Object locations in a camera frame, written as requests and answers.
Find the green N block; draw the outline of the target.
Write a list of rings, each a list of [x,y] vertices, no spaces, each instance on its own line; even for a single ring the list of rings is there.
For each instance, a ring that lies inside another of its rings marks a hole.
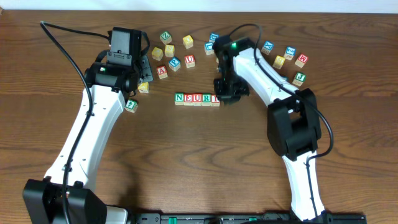
[[[184,105],[184,94],[176,93],[174,95],[174,102],[175,102],[175,105]]]

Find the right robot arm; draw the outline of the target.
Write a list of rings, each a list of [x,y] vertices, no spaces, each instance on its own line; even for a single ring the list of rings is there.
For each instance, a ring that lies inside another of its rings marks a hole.
[[[320,121],[309,89],[300,91],[283,79],[248,38],[221,36],[213,44],[221,78],[214,80],[217,99],[232,104],[253,89],[267,106],[267,138],[286,166],[291,210],[301,221],[319,220],[325,208],[315,169]]]

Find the red U block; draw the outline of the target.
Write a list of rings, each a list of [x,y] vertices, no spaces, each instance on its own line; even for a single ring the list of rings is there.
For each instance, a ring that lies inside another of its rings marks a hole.
[[[195,66],[195,57],[194,55],[186,55],[184,56],[185,65],[187,68],[191,68]]]
[[[193,106],[201,106],[202,105],[203,95],[201,93],[196,93],[192,95]]]

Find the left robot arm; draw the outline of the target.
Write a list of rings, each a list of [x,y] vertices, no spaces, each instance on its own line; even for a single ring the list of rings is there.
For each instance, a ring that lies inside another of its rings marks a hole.
[[[144,31],[113,27],[109,49],[82,72],[72,61],[85,89],[76,120],[42,180],[29,179],[22,196],[32,223],[132,223],[131,212],[105,204],[95,194],[99,164],[119,115],[135,112],[130,99],[153,79]]]

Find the green R block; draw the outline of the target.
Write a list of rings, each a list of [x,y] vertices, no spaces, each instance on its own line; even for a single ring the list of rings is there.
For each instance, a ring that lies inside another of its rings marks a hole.
[[[202,106],[211,106],[211,94],[204,93],[202,94]]]

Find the blue P block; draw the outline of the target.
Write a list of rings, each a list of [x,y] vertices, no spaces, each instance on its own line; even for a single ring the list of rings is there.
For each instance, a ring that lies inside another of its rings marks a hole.
[[[173,57],[169,61],[169,67],[176,72],[181,67],[181,62],[177,57]]]

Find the red I block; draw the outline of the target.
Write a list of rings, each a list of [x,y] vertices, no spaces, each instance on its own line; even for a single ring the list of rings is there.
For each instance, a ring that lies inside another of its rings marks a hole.
[[[211,106],[213,107],[219,107],[220,106],[220,100],[216,95],[211,95]]]

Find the red E block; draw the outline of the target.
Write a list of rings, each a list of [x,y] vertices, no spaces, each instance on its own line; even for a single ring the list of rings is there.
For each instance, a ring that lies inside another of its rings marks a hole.
[[[193,95],[192,94],[184,94],[183,105],[184,106],[193,106]]]

